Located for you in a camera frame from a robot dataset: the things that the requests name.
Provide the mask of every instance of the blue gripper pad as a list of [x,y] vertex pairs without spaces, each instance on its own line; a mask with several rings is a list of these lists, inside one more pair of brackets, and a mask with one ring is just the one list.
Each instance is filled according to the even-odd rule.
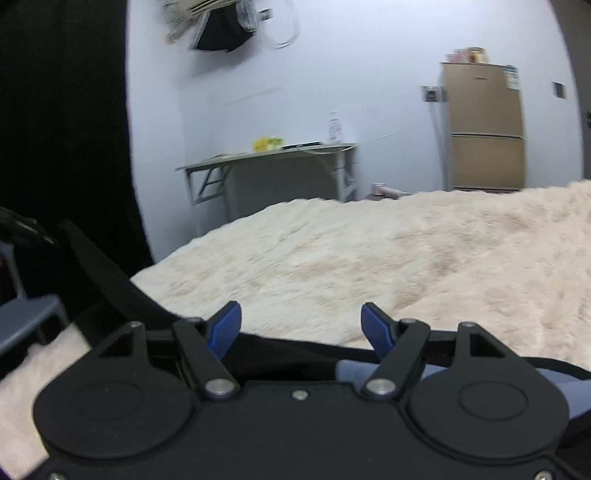
[[384,358],[397,341],[397,323],[373,303],[361,307],[361,329],[379,358]]
[[219,359],[224,358],[236,341],[242,326],[242,309],[237,301],[229,301],[207,322],[205,340]]

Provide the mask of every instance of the blue fabric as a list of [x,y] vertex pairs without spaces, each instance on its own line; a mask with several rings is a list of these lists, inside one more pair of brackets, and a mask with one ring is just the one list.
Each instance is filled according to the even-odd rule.
[[[361,385],[374,373],[378,366],[376,364],[366,364],[363,362],[355,362],[353,360],[341,360],[336,365],[335,377],[339,382],[351,383],[356,390],[361,389]],[[422,378],[436,374],[444,367],[437,367],[435,365],[427,365],[423,372]],[[555,372],[553,370],[546,370],[544,368],[537,369],[542,375],[550,380],[563,393],[569,404],[569,412],[571,420],[581,416],[583,413],[591,411],[591,380],[578,380],[570,375]]]

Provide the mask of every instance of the refrigerator door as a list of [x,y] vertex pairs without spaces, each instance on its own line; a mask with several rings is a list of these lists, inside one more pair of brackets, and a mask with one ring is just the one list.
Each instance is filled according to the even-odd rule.
[[519,90],[499,65],[443,65],[451,133],[523,137]]
[[520,138],[452,135],[451,153],[454,187],[525,186],[525,141]]

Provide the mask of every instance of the refrigerator label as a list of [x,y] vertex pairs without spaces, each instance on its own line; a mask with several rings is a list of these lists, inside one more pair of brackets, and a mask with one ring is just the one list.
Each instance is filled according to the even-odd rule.
[[511,90],[519,90],[519,71],[517,67],[513,65],[507,65],[505,67],[505,81],[507,88]]

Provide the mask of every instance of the wall outlet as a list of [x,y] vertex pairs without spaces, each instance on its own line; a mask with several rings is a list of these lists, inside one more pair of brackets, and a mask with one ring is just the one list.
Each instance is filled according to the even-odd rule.
[[269,20],[270,18],[273,18],[273,9],[272,8],[265,8],[264,10],[261,10],[259,12],[259,15],[261,16],[261,22],[264,22],[265,20]]
[[439,102],[441,100],[440,87],[421,87],[423,89],[423,102]]

